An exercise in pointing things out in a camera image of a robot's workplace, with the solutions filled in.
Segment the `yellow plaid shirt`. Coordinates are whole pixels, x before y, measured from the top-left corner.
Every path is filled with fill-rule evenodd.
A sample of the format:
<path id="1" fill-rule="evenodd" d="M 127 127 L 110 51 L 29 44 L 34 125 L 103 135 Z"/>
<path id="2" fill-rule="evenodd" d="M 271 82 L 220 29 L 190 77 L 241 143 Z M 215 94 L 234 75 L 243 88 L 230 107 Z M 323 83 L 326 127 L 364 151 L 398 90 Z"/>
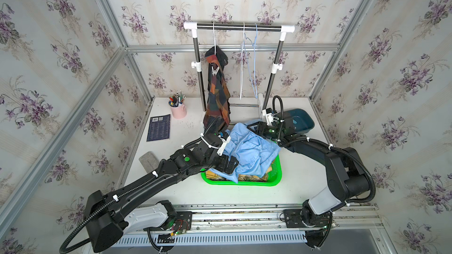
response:
<path id="1" fill-rule="evenodd" d="M 278 177 L 278 173 L 280 172 L 281 167 L 280 167 L 280 163 L 276 163 L 276 161 L 273 161 L 270 165 L 270 167 L 267 169 L 267 172 L 264 174 L 263 177 L 259 178 L 258 176 L 255 175 L 239 175 L 238 180 L 240 182 L 263 182 L 263 183 L 267 183 L 267 182 L 274 182 L 277 177 Z M 212 171 L 207 171 L 206 173 L 202 174 L 205 178 L 206 181 L 229 181 L 229 179 L 217 175 Z"/>

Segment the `light blue shirt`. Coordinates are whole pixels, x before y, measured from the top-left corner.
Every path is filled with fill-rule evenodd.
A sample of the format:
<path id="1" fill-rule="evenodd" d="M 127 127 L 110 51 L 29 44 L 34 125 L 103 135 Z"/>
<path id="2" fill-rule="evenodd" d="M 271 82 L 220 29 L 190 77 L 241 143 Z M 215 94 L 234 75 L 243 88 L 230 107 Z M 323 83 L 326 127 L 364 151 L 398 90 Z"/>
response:
<path id="1" fill-rule="evenodd" d="M 231 130 L 227 129 L 226 134 L 227 144 L 222 154 L 228 160 L 235 158 L 238 165 L 230 175 L 217 168 L 209 171 L 234 183 L 244 181 L 245 176 L 265 177 L 281 148 L 275 142 L 253 133 L 243 123 L 237 123 Z"/>

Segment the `dark plaid shirt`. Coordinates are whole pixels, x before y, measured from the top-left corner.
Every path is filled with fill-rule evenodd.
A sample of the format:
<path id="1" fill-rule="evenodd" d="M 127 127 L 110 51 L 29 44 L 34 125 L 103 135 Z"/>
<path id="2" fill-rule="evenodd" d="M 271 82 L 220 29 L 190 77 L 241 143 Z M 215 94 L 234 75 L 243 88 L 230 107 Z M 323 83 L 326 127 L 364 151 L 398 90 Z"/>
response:
<path id="1" fill-rule="evenodd" d="M 224 68 L 228 65 L 228 56 L 217 46 L 217 55 L 214 55 L 213 47 L 206 52 L 205 59 L 208 62 L 208 100 L 204 115 L 204 129 L 227 127 L 230 124 L 230 93 L 224 74 Z M 220 70 L 216 76 L 211 74 L 211 66 L 218 66 Z"/>

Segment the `light blue wire hanger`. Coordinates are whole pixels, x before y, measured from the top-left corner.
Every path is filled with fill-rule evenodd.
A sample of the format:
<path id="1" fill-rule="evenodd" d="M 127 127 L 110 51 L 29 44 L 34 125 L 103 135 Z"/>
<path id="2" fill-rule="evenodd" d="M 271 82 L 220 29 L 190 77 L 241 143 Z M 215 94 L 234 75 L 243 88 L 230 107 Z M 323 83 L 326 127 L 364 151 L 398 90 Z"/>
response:
<path id="1" fill-rule="evenodd" d="M 255 98 L 258 98 L 258 85 L 257 85 L 257 73 L 256 73 L 256 52 L 257 52 L 257 41 L 258 41 L 258 27 L 257 24 L 255 24 L 255 37 L 253 40 L 251 40 L 250 38 L 246 37 L 247 40 L 249 40 L 251 42 L 251 46 L 253 47 L 253 71 L 250 74 L 250 82 L 251 82 L 251 87 L 253 89 L 253 93 Z"/>

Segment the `white hanger of blue shirt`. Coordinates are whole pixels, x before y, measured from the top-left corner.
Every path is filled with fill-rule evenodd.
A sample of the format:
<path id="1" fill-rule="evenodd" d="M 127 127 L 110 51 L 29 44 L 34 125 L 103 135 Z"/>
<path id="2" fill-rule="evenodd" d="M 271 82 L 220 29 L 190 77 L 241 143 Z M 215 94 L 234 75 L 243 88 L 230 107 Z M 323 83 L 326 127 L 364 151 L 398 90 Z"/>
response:
<path id="1" fill-rule="evenodd" d="M 245 34 L 245 24 L 243 24 L 242 27 L 242 42 L 241 42 L 241 49 L 240 49 L 240 95 L 239 98 L 242 100 L 242 93 L 243 93 L 243 74 L 244 74 L 244 60 L 246 57 L 246 47 L 245 47 L 245 40 L 246 40 L 246 34 Z"/>

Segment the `white hanger of dark shirt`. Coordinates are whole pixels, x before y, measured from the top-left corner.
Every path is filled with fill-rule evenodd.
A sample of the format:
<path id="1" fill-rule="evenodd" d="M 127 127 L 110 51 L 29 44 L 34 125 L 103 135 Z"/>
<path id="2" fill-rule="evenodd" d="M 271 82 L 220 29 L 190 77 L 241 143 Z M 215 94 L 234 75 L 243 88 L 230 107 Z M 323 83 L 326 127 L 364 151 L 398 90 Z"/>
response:
<path id="1" fill-rule="evenodd" d="M 212 31 L 213 31 L 213 40 L 214 40 L 214 55 L 217 55 L 217 40 L 216 40 L 216 34 L 215 34 L 215 22 L 212 23 Z"/>

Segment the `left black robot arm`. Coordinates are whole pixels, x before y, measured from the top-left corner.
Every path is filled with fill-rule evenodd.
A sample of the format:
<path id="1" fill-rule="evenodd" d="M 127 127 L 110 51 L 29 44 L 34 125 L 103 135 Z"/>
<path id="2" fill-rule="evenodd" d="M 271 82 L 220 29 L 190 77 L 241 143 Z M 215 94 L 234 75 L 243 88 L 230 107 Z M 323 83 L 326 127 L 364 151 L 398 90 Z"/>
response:
<path id="1" fill-rule="evenodd" d="M 59 252 L 68 254 L 87 243 L 95 253 L 108 249 L 122 238 L 130 226 L 126 217 L 142 203 L 191 176 L 227 167 L 226 156 L 218 154 L 227 138 L 226 128 L 224 121 L 215 118 L 198 139 L 161 160 L 154 171 L 107 194 L 100 190 L 92 193 L 82 222 L 68 235 Z"/>

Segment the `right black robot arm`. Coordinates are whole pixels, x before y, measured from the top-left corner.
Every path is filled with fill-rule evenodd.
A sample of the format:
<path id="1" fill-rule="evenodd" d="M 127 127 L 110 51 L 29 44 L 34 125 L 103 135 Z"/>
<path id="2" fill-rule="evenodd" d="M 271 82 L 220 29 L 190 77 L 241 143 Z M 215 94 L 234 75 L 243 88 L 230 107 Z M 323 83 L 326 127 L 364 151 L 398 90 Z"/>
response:
<path id="1" fill-rule="evenodd" d="M 248 129 L 275 141 L 280 148 L 309 157 L 322 164 L 326 171 L 327 186 L 303 203 L 303 216 L 315 218 L 350 203 L 367 203 L 374 199 L 375 180 L 355 149 L 339 148 L 309 137 L 307 134 L 315 124 L 305 110 L 285 110 L 280 96 L 275 96 L 272 103 L 279 103 L 279 109 L 263 110 L 265 120 L 248 125 Z"/>

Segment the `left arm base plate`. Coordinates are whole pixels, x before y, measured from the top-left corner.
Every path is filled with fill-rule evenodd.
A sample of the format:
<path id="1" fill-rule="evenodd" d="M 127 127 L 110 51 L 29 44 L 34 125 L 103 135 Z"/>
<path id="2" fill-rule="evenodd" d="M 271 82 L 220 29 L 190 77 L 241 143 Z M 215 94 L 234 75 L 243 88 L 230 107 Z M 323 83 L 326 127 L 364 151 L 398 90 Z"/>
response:
<path id="1" fill-rule="evenodd" d="M 191 230 L 193 213 L 191 211 L 176 212 L 170 215 L 158 230 L 170 231 L 174 235 L 181 235 Z"/>

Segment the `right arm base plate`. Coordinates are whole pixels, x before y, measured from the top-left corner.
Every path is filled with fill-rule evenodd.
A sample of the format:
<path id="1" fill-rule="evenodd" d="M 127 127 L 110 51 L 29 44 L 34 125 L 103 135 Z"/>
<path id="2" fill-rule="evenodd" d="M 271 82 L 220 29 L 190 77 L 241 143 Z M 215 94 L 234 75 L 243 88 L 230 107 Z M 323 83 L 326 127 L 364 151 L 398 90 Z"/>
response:
<path id="1" fill-rule="evenodd" d="M 287 228 L 314 228 L 319 219 L 309 209 L 285 209 L 282 215 Z"/>

